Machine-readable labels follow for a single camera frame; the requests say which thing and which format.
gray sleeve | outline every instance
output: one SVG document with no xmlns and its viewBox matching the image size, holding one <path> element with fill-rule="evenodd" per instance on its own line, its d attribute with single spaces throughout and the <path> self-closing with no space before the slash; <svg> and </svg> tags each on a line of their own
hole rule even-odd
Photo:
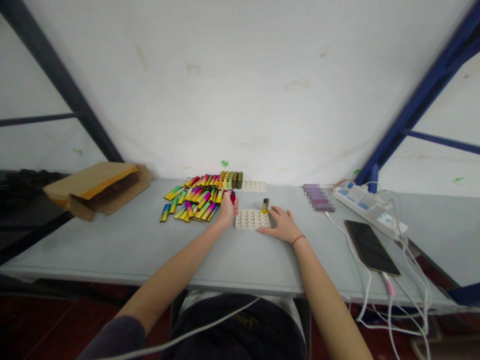
<svg viewBox="0 0 480 360">
<path fill-rule="evenodd" d="M 121 316 L 109 321 L 77 359 L 112 357 L 142 349 L 144 345 L 145 329 L 140 321 Z"/>
</svg>

cardboard box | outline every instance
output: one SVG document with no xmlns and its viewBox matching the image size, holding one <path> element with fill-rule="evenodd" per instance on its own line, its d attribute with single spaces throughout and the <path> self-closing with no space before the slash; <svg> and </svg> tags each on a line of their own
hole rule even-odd
<svg viewBox="0 0 480 360">
<path fill-rule="evenodd" d="M 100 162 L 43 188 L 48 197 L 76 217 L 91 222 L 110 215 L 149 187 L 145 165 Z"/>
</svg>

black phone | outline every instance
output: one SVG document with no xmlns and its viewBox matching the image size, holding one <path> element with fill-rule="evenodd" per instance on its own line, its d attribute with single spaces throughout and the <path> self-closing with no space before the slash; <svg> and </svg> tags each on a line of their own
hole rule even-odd
<svg viewBox="0 0 480 360">
<path fill-rule="evenodd" d="M 400 276 L 399 269 L 370 225 L 351 220 L 345 220 L 345 224 L 360 259 L 369 269 Z"/>
</svg>

green mark on wall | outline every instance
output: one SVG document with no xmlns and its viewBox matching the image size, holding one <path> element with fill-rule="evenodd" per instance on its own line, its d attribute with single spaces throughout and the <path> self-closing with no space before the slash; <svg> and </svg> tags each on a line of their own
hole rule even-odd
<svg viewBox="0 0 480 360">
<path fill-rule="evenodd" d="M 83 155 L 84 155 L 84 152 L 83 152 L 82 150 L 80 150 L 80 149 L 73 148 L 72 150 L 73 150 L 75 153 L 77 153 L 78 155 L 80 155 L 80 156 L 83 156 Z"/>
</svg>

person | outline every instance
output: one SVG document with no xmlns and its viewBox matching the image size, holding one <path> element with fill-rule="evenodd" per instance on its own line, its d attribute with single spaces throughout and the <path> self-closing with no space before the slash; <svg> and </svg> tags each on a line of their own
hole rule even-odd
<svg viewBox="0 0 480 360">
<path fill-rule="evenodd" d="M 143 284 L 79 359 L 100 359 L 143 348 L 162 313 L 187 286 L 216 241 L 239 213 L 228 196 L 217 220 Z M 320 264 L 291 211 L 272 206 L 275 228 L 259 228 L 293 246 L 315 322 L 332 359 L 363 360 L 372 355 L 340 294 Z M 170 334 L 176 339 L 247 305 L 255 296 L 191 291 Z M 188 337 L 160 354 L 161 359 L 307 359 L 298 312 L 291 298 L 263 296 L 225 321 Z"/>
</svg>

